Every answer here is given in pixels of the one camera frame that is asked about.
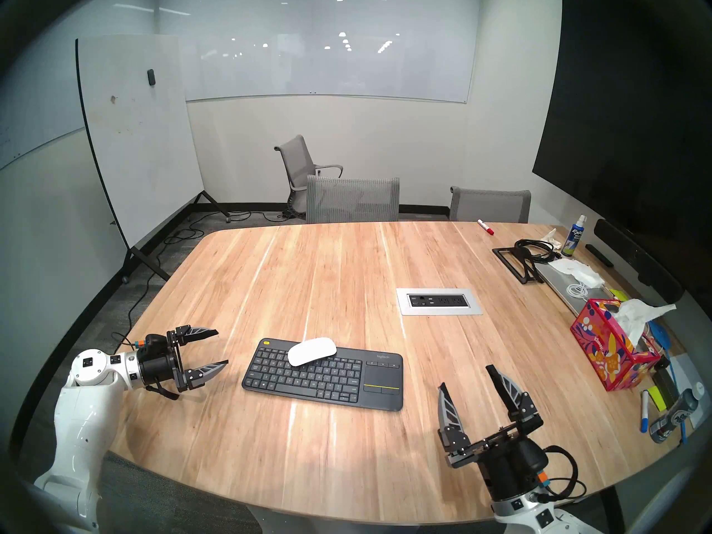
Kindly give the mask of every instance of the whiteboard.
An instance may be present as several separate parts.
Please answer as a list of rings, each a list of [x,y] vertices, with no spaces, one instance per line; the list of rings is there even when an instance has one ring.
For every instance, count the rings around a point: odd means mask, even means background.
[[[152,33],[153,1],[86,0],[22,52],[0,80],[0,168],[84,126],[74,40],[100,34]]]
[[[203,190],[188,122],[178,38],[79,38],[87,134],[128,248]],[[148,84],[153,69],[156,84]]]
[[[317,93],[465,103],[478,11],[479,0],[159,0],[157,26],[180,38],[188,100]]]

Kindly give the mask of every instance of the whiteboard stand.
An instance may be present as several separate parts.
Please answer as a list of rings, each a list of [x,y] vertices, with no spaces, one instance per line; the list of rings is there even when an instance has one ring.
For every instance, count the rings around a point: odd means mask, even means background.
[[[126,255],[170,275],[137,245],[186,202],[205,197],[180,73],[178,38],[115,34],[75,41],[77,83],[89,148]]]

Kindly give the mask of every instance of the white cable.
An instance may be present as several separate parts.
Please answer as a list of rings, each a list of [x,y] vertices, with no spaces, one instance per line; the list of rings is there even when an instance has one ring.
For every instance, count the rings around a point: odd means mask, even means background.
[[[566,287],[566,292],[573,298],[586,298],[588,296],[588,289],[583,283],[572,283]]]

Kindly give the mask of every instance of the colorful tissue box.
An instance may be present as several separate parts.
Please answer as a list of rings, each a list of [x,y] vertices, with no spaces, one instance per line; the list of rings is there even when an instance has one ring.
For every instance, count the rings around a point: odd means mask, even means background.
[[[607,391],[631,388],[652,369],[660,354],[643,342],[633,348],[606,304],[620,306],[618,300],[590,299],[571,325],[571,332]]]

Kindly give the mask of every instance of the gray carpet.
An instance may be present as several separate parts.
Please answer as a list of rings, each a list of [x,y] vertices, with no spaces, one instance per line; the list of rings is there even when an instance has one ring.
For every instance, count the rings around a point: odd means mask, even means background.
[[[266,213],[270,219],[276,219],[277,213]],[[181,229],[189,227],[191,222],[205,216],[205,213],[193,213],[186,219]],[[445,216],[430,216],[425,214],[401,214],[403,221],[433,221],[446,220]],[[292,219],[289,224],[303,223]],[[222,229],[241,229],[275,225],[267,221],[261,214],[254,214],[244,221],[233,221],[227,224],[224,218],[215,214],[202,219],[194,227],[200,228],[206,234]],[[189,236],[189,231],[179,235]],[[178,241],[176,244],[158,245],[153,256],[161,253],[160,260],[163,269],[174,272],[183,260],[197,245],[199,239]],[[33,415],[27,431],[18,460],[18,471],[22,478],[34,482],[35,478],[47,471],[54,459],[56,439],[54,434],[54,407],[59,392],[64,385],[74,357],[87,348],[98,348],[106,353],[114,353],[117,341],[112,339],[112,331],[126,334],[129,323],[127,313],[146,289],[146,282],[151,271],[141,265],[132,274],[127,285],[121,286],[103,306],[94,320],[74,344],[62,365],[57,369],[51,383],[46,388],[41,402]],[[142,301],[132,312],[136,319],[144,312],[164,281],[153,276],[148,285],[148,291]],[[473,466],[472,474],[479,474]],[[134,464],[109,453],[103,464],[100,492],[103,495],[112,516],[114,531],[117,534],[194,534],[194,533],[245,533],[261,534],[262,529],[257,524],[248,509],[240,503],[194,490],[188,486],[173,482],[154,473],[146,471]],[[591,496],[568,510],[608,533],[606,515],[600,496]],[[502,533],[504,526],[493,520],[464,525],[424,526],[419,533],[423,534],[465,534]]]

